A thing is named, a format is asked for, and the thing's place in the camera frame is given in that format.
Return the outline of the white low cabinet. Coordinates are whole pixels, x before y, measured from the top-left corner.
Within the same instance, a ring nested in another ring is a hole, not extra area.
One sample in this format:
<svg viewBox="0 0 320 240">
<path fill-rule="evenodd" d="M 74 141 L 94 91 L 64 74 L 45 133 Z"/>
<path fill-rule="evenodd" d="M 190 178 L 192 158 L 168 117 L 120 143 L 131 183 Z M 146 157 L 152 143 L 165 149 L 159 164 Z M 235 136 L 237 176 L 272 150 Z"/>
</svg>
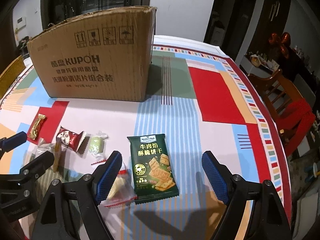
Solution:
<svg viewBox="0 0 320 240">
<path fill-rule="evenodd" d="M 246 75 L 253 74 L 261 78 L 270 77 L 274 73 L 264 59 L 256 54 L 245 55 L 240 62 L 240 68 Z"/>
</svg>

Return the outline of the red garment on chair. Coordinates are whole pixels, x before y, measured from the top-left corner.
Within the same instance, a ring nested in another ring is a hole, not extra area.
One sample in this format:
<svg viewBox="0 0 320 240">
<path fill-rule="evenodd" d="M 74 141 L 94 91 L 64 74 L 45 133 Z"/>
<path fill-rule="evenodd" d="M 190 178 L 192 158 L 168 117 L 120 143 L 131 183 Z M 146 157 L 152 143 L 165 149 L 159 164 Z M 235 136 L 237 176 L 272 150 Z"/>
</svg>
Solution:
<svg viewBox="0 0 320 240">
<path fill-rule="evenodd" d="M 276 118 L 278 130 L 283 130 L 285 137 L 289 140 L 283 146 L 287 157 L 297 149 L 315 120 L 316 116 L 304 98 L 290 103 Z"/>
</svg>

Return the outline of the gold candy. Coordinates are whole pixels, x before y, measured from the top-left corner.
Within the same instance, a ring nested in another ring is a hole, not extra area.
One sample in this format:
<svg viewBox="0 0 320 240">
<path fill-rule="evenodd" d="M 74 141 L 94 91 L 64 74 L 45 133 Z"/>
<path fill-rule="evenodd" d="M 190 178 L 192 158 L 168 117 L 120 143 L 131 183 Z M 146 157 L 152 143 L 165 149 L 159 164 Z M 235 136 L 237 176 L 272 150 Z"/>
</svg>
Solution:
<svg viewBox="0 0 320 240">
<path fill-rule="evenodd" d="M 44 115 L 44 114 L 38 114 L 37 115 L 37 117 L 35 118 L 32 126 L 30 128 L 30 132 L 29 132 L 29 135 L 28 135 L 28 137 L 31 140 L 35 140 L 38 137 L 40 129 L 41 129 L 45 119 L 46 119 L 46 115 Z"/>
</svg>

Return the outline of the brown cardboard box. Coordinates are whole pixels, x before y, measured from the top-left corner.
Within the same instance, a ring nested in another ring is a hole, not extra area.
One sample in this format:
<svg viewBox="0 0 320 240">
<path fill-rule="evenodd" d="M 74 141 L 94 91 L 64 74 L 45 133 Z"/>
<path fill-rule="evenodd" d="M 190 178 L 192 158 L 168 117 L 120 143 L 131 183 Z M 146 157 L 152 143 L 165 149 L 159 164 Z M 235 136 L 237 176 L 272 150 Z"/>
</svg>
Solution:
<svg viewBox="0 0 320 240">
<path fill-rule="evenodd" d="M 28 51 L 48 95 L 143 101 L 156 12 L 150 6 L 89 12 L 32 38 Z"/>
</svg>

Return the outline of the colourful patterned tablecloth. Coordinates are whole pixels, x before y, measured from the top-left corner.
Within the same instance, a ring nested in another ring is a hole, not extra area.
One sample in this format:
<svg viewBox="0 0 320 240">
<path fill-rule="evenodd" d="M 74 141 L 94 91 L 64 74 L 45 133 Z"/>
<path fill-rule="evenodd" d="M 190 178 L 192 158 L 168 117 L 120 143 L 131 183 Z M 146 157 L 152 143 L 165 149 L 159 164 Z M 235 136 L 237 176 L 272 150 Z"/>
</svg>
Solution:
<svg viewBox="0 0 320 240">
<path fill-rule="evenodd" d="M 101 206 L 115 239 L 209 239 L 225 209 L 202 169 L 211 151 L 232 173 L 272 181 L 291 215 L 289 169 L 277 128 L 259 95 L 220 49 L 156 36 L 143 102 L 51 98 L 32 61 L 1 100 L 1 136 L 27 132 L 46 115 L 40 137 L 54 142 L 60 127 L 106 137 L 131 165 L 130 136 L 165 134 L 177 197 L 145 204 Z"/>
</svg>

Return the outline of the red wooden chair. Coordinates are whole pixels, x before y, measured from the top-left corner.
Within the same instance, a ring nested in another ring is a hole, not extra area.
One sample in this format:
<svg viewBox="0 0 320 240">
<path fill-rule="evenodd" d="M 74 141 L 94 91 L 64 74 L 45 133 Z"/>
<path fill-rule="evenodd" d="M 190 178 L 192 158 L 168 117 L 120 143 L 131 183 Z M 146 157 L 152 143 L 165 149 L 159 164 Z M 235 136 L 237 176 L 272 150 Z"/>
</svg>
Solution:
<svg viewBox="0 0 320 240">
<path fill-rule="evenodd" d="M 267 78 L 248 74 L 248 79 L 262 98 L 274 122 L 290 103 L 303 98 L 293 82 L 285 78 L 280 69 Z M 283 130 L 278 132 L 282 137 L 285 136 Z"/>
</svg>

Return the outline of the red white snack packet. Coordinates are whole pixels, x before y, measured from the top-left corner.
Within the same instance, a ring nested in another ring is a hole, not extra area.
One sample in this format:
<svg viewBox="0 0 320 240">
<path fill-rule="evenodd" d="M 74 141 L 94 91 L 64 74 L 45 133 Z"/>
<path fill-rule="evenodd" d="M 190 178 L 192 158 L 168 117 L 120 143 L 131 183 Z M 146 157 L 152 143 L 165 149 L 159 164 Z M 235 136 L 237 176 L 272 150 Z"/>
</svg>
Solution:
<svg viewBox="0 0 320 240">
<path fill-rule="evenodd" d="M 74 152 L 78 152 L 86 137 L 86 134 L 87 133 L 85 131 L 75 133 L 61 126 L 57 133 L 56 139 L 61 140 L 63 145 L 71 148 Z"/>
</svg>

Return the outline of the pale green candy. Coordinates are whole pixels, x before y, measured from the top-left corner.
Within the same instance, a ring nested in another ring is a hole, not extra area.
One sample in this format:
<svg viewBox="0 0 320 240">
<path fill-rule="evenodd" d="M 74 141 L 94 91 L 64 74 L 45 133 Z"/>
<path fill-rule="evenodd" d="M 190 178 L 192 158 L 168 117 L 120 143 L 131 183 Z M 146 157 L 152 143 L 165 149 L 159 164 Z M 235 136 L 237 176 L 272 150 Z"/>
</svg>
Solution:
<svg viewBox="0 0 320 240">
<path fill-rule="evenodd" d="M 88 153 L 95 158 L 95 161 L 101 161 L 106 158 L 105 142 L 108 135 L 102 131 L 90 136 L 88 143 Z"/>
</svg>

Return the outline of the woven wicker box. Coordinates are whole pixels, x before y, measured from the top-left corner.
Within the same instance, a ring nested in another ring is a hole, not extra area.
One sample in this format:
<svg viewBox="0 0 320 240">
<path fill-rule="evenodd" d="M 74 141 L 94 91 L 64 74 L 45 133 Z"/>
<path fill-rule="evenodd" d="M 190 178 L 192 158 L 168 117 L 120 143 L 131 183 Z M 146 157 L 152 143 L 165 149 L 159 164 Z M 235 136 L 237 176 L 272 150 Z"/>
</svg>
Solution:
<svg viewBox="0 0 320 240">
<path fill-rule="evenodd" d="M 4 72 L 1 74 L 0 79 L 0 97 L 3 98 L 12 83 L 17 77 L 24 71 L 25 65 L 23 63 L 23 57 L 20 55 L 11 64 L 7 66 Z"/>
</svg>

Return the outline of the red foil balloon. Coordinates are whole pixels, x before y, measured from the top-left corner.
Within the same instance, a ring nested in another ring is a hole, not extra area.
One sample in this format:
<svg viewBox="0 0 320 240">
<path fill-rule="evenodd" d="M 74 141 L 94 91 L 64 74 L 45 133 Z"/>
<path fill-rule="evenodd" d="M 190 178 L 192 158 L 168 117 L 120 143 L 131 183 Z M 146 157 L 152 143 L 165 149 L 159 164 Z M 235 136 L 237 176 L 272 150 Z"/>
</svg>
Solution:
<svg viewBox="0 0 320 240">
<path fill-rule="evenodd" d="M 276 46 L 286 59 L 289 58 L 291 35 L 288 32 L 284 32 L 282 35 L 273 32 L 270 35 L 268 42 L 270 45 Z"/>
</svg>

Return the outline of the clear red-edged snack packet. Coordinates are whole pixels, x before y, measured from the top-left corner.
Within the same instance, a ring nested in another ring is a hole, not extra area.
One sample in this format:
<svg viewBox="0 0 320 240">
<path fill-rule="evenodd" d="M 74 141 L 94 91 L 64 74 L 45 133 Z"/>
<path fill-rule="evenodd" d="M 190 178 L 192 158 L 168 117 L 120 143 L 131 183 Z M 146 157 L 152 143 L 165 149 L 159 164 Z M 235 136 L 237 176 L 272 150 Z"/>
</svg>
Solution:
<svg viewBox="0 0 320 240">
<path fill-rule="evenodd" d="M 137 195 L 131 185 L 131 177 L 126 165 L 122 162 L 122 166 L 108 196 L 104 197 L 102 201 L 99 202 L 99 205 L 103 205 L 104 207 L 115 207 L 121 204 L 130 203 L 136 198 Z"/>
</svg>

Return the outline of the white wall intercom panel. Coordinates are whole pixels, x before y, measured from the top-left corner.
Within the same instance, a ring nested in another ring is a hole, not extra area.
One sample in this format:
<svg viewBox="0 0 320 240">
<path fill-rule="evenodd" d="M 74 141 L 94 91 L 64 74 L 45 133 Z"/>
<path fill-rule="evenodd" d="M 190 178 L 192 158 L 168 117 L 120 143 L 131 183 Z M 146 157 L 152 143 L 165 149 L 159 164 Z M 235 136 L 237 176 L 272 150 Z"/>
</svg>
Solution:
<svg viewBox="0 0 320 240">
<path fill-rule="evenodd" d="M 24 16 L 17 19 L 17 26 L 18 30 L 24 28 L 26 26 L 26 18 Z"/>
</svg>

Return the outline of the dark green cracker packet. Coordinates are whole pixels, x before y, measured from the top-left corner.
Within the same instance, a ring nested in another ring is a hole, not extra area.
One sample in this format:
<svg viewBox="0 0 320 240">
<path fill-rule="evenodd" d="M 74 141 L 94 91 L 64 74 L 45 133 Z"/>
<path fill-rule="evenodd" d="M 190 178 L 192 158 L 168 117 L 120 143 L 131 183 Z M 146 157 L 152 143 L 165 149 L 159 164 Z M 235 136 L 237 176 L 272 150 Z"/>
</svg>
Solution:
<svg viewBox="0 0 320 240">
<path fill-rule="evenodd" d="M 176 197 L 179 190 L 172 171 L 164 134 L 128 137 L 136 204 Z"/>
</svg>

